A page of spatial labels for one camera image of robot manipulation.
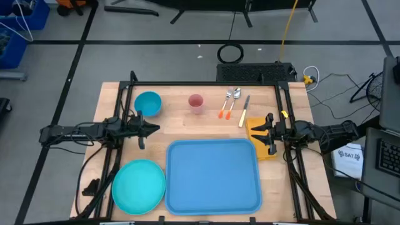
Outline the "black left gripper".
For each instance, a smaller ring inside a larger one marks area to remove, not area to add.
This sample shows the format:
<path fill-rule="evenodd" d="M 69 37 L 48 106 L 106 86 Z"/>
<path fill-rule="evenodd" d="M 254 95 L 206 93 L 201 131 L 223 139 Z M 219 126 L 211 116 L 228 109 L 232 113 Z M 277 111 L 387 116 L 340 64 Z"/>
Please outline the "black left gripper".
<path fill-rule="evenodd" d="M 144 137 L 155 133 L 159 128 L 160 125 L 144 121 L 142 112 L 138 111 L 137 114 L 130 115 L 130 120 L 127 122 L 127 137 L 137 137 L 139 148 L 145 149 Z"/>

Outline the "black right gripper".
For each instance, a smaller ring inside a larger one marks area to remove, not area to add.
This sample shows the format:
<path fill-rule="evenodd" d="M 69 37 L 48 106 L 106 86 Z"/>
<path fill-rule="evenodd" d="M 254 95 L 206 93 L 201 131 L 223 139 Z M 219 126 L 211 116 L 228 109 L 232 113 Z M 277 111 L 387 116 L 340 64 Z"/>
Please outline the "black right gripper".
<path fill-rule="evenodd" d="M 252 134 L 251 137 L 262 142 L 265 146 L 269 145 L 269 155 L 276 154 L 277 150 L 274 141 L 282 140 L 286 132 L 286 125 L 284 121 L 277 122 L 275 125 L 273 125 L 273 121 L 273 113 L 268 113 L 266 116 L 266 122 L 263 125 L 251 128 L 253 131 L 268 131 L 268 134 L 266 136 Z"/>

